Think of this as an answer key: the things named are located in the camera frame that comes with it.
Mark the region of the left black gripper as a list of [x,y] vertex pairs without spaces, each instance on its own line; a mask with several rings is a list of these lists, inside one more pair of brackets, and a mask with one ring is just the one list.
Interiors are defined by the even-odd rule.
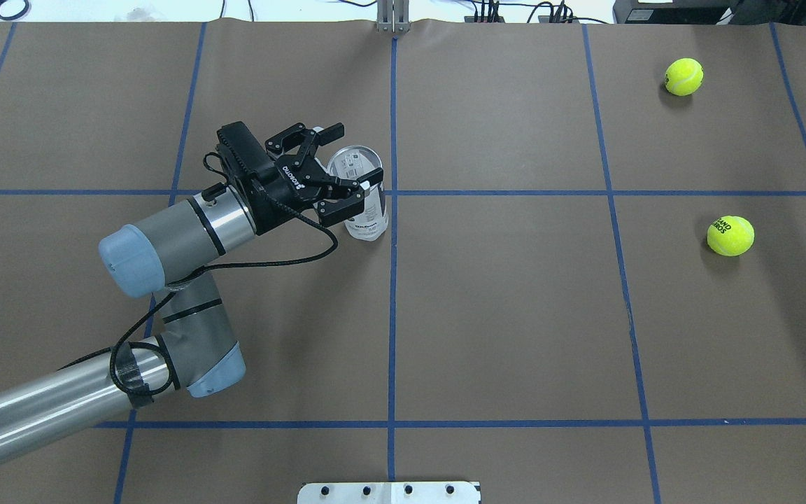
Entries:
[[[268,156],[281,165],[303,165],[307,158],[316,156],[320,147],[344,135],[343,123],[326,128],[297,123],[266,140],[265,148]],[[318,223],[327,228],[365,212],[368,181],[342,179],[339,185],[327,186],[316,199],[315,192],[298,188],[269,157],[238,157],[238,198],[255,235],[271,232],[294,218],[279,205],[295,213],[314,208]]]

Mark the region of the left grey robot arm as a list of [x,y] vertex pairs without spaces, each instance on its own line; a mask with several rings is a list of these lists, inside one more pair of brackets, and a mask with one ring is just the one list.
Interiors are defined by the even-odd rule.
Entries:
[[0,465],[174,389],[204,398],[242,379],[246,364],[211,273],[234,268],[218,259],[287,221],[337,248],[330,227],[365,213],[384,178],[368,155],[361,168],[342,168],[358,156],[353,148],[320,162],[317,150],[343,134],[342,124],[297,123],[261,146],[245,124],[224,125],[208,153],[220,182],[103,238],[99,255],[115,284],[153,305],[115,344],[0,393]]

